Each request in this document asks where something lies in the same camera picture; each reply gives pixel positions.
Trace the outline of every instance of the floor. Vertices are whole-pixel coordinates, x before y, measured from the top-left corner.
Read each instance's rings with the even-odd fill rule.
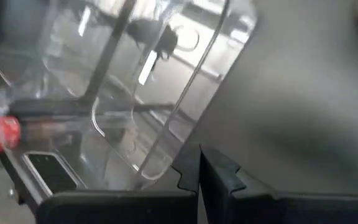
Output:
[[[0,224],[34,224],[34,216],[26,205],[19,205],[9,195],[13,186],[7,172],[0,164]]]

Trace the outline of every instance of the smartphone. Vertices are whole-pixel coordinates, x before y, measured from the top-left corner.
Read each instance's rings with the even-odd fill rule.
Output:
[[[49,195],[77,188],[78,184],[74,176],[56,154],[31,152],[25,155],[25,160],[39,184]]]

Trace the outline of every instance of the transparent plastic lid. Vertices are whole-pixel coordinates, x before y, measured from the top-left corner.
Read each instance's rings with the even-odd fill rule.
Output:
[[[251,5],[50,1],[38,56],[0,89],[21,124],[17,147],[2,125],[0,141],[27,187],[50,194],[34,154],[57,158],[79,189],[163,176],[254,30]]]

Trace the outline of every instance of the gray wall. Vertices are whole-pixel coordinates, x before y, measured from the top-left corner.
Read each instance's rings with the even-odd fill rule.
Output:
[[[192,141],[284,192],[358,194],[353,0],[258,0],[259,25]]]

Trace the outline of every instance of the phone screen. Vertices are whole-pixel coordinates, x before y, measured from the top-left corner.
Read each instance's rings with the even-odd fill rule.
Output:
[[[49,188],[50,193],[55,194],[57,192],[77,188],[77,184],[55,156],[48,154],[29,154],[27,157],[38,172],[40,178]]]

